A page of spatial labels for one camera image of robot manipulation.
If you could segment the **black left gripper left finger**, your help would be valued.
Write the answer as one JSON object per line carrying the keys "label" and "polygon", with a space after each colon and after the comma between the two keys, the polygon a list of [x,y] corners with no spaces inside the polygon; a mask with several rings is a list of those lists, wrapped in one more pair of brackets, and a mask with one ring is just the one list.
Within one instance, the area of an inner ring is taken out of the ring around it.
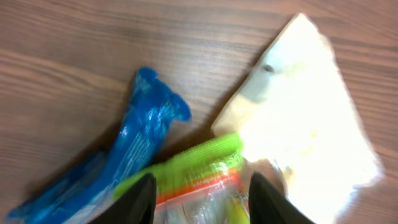
{"label": "black left gripper left finger", "polygon": [[152,174],[144,175],[89,224],[153,224],[156,187],[155,177]]}

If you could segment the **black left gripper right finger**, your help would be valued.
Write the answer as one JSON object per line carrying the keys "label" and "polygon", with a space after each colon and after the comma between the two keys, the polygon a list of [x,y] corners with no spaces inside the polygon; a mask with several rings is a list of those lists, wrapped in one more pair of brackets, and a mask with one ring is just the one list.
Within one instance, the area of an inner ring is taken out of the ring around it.
{"label": "black left gripper right finger", "polygon": [[251,176],[248,204],[250,224],[314,224],[258,172]]}

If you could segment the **blue snack bar wrapper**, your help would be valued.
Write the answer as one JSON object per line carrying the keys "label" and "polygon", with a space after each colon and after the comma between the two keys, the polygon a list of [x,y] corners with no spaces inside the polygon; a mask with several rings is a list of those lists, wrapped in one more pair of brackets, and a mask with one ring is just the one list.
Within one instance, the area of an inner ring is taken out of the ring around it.
{"label": "blue snack bar wrapper", "polygon": [[41,194],[12,209],[7,223],[87,223],[113,202],[113,191],[160,149],[173,120],[191,118],[187,103],[149,67],[140,68],[113,145],[67,171]]}

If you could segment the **beige snack bag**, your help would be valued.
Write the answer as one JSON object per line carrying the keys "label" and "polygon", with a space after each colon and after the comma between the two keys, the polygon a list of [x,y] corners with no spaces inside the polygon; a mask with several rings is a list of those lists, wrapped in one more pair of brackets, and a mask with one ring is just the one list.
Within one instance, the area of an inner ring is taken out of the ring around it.
{"label": "beige snack bag", "polygon": [[280,31],[211,129],[238,133],[248,162],[269,161],[289,202],[315,223],[336,223],[382,177],[333,47],[304,13]]}

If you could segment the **green snack bag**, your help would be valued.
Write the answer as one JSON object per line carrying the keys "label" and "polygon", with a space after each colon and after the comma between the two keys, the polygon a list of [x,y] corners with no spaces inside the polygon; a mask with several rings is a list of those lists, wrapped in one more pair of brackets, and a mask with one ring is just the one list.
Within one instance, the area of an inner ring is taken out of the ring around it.
{"label": "green snack bag", "polygon": [[120,198],[141,177],[152,174],[157,196],[154,223],[249,223],[242,189],[243,142],[226,134],[141,170],[114,189]]}

